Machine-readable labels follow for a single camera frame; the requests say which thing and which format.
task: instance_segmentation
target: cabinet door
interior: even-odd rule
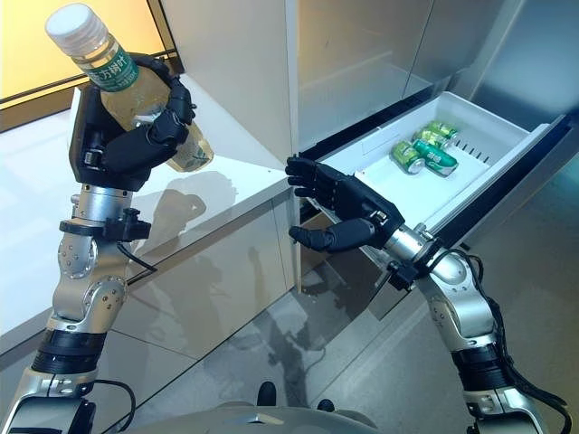
[[[299,0],[299,150],[402,98],[430,0]]]
[[[503,0],[434,0],[403,98],[468,67]]]
[[[131,289],[114,328],[201,359],[288,289],[277,229],[267,201],[177,252]]]

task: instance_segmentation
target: beverage bottle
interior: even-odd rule
[[[46,21],[45,30],[99,86],[102,105],[125,130],[163,111],[170,89],[153,71],[133,62],[88,6],[77,3],[58,9]],[[199,169],[214,157],[197,125],[192,122],[188,128],[187,140],[168,162],[179,172]]]

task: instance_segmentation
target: white plastic drawer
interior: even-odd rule
[[[459,161],[459,166],[446,178],[427,168],[417,175],[408,175],[391,159],[390,151],[434,119],[448,122],[460,131],[460,141],[447,151]],[[424,222],[436,231],[516,163],[548,127],[542,124],[528,132],[465,99],[443,92],[338,149],[322,162],[355,174],[393,202],[408,226]]]

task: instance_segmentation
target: drink can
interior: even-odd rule
[[[411,175],[417,174],[424,167],[424,158],[406,141],[392,148],[392,157],[406,173]]]
[[[439,175],[448,176],[459,165],[459,162],[453,156],[449,156],[446,152],[423,140],[415,140],[413,147],[426,161],[426,167]]]
[[[439,120],[429,122],[426,128],[439,133],[444,138],[448,139],[452,145],[456,144],[459,140],[459,130],[452,125],[445,124]]]
[[[446,149],[451,144],[451,141],[445,138],[442,134],[428,128],[416,131],[413,135],[413,140],[422,140],[438,149]]]

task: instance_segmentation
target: bottle cap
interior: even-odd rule
[[[44,29],[64,53],[73,57],[94,52],[109,34],[100,18],[81,3],[58,9],[46,20]]]

